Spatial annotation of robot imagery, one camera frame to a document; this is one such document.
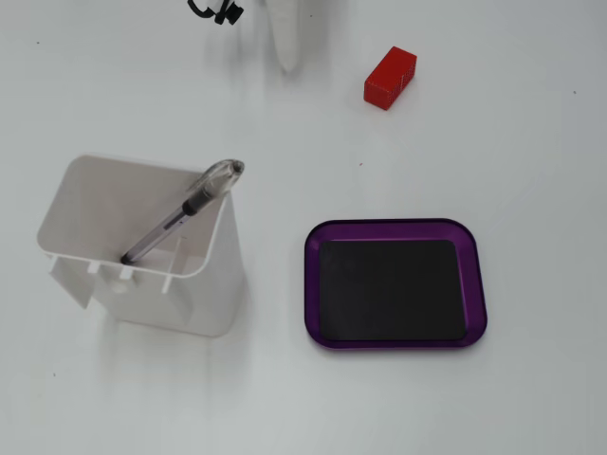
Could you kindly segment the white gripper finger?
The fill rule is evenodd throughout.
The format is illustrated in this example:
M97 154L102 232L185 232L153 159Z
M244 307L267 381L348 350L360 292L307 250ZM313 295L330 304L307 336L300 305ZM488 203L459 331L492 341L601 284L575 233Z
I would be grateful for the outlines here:
M303 3L301 0L266 0L276 56L285 73L300 69Z

